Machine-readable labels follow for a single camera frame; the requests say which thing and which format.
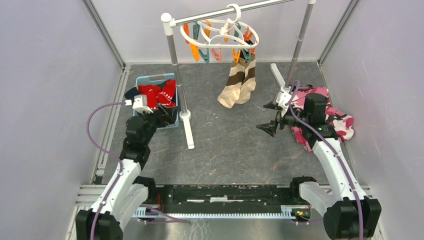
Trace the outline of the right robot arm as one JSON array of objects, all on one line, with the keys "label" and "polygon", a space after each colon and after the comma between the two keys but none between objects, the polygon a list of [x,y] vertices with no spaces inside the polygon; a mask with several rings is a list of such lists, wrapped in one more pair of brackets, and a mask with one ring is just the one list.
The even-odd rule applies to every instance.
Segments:
[{"label": "right robot arm", "polygon": [[302,110],[294,110],[287,93],[278,93],[263,107],[276,110],[270,123],[257,128],[270,136],[284,126],[299,127],[302,136],[322,165],[330,185],[326,192],[313,179],[297,177],[289,189],[289,199],[295,204],[307,201],[323,219],[331,240],[372,238],[382,212],[380,202],[370,198],[356,180],[341,150],[334,127],[326,123],[327,99],[319,93],[308,93]]}]

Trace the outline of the white clip hanger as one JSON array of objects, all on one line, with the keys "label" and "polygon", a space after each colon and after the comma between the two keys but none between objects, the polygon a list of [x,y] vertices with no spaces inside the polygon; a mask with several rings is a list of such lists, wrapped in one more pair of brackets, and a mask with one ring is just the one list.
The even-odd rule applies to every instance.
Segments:
[{"label": "white clip hanger", "polygon": [[[241,21],[243,7],[236,3],[231,3],[222,11],[205,13],[190,17],[187,20],[174,21],[176,26],[180,26],[180,34],[185,41],[198,46],[200,49],[246,49],[256,48],[260,43],[259,34],[253,27]],[[199,37],[197,41],[193,39],[193,25],[197,22],[200,25]],[[234,25],[239,23],[241,33],[239,38],[234,37]],[[188,24],[189,36],[186,35],[183,25]],[[244,41],[244,33],[250,27],[253,37],[249,42]]]}]

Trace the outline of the pink camouflage bag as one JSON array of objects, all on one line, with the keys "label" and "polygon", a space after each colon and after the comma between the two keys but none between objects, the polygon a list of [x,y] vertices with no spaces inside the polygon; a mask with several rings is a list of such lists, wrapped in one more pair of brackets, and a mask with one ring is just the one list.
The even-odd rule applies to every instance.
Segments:
[{"label": "pink camouflage bag", "polygon": [[296,113],[302,112],[305,105],[306,95],[310,93],[320,94],[325,97],[325,123],[334,127],[338,135],[338,140],[342,143],[351,139],[354,135],[354,118],[332,106],[329,98],[329,91],[326,87],[313,87],[312,85],[301,86],[299,91],[296,93],[296,96],[291,101],[293,110]]}]

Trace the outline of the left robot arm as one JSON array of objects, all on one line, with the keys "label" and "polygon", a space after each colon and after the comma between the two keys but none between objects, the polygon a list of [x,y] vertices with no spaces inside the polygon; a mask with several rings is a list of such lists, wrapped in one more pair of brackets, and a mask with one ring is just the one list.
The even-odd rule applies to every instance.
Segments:
[{"label": "left robot arm", "polygon": [[78,240],[121,240],[136,210],[157,198],[155,180],[141,176],[151,150],[149,143],[157,129],[174,124],[179,108],[161,104],[152,113],[139,113],[126,121],[126,137],[117,157],[113,177],[97,200],[75,217]]}]

